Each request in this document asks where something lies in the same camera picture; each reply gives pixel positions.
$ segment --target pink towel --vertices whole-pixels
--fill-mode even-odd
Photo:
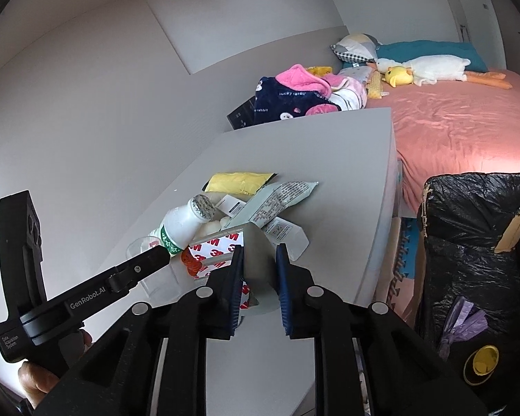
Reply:
[[[326,112],[337,112],[339,108],[337,105],[316,105],[306,111],[305,116],[315,116],[316,114],[325,114]]]
[[[281,72],[276,76],[276,80],[294,91],[316,91],[325,98],[331,95],[331,86],[327,81],[307,72],[300,64],[296,64],[289,70]]]
[[[339,76],[334,75],[333,73],[325,74],[322,79],[324,81],[327,81],[327,83],[331,86],[332,90],[336,91],[343,87],[347,87],[347,84],[349,83],[349,77],[348,76]]]

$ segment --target cardboard box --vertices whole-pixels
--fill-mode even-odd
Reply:
[[[232,195],[226,195],[219,201],[216,208],[224,214],[234,217],[244,206],[245,202],[242,200]],[[291,261],[297,261],[309,244],[308,238],[300,226],[280,217],[268,222],[262,228],[262,231],[274,246],[281,243],[287,245],[287,252]]]

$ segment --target door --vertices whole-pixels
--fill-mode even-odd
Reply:
[[[467,21],[470,43],[488,67],[504,69],[505,50],[491,0],[460,0],[460,3]],[[456,6],[453,0],[449,4],[451,9]]]
[[[520,75],[520,13],[511,0],[491,1],[501,29],[507,69]]]
[[[460,0],[448,0],[448,2],[452,12],[452,18],[455,19],[456,31],[459,33],[459,40],[461,42],[470,42],[468,21],[462,3]]]

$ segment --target dark blue garment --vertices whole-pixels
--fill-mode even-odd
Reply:
[[[302,117],[317,105],[333,105],[315,91],[294,91],[274,77],[264,77],[256,88],[254,124]]]

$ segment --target bottle cap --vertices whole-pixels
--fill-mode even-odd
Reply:
[[[198,194],[189,200],[190,207],[195,215],[204,223],[209,222],[214,217],[216,209],[208,197]]]

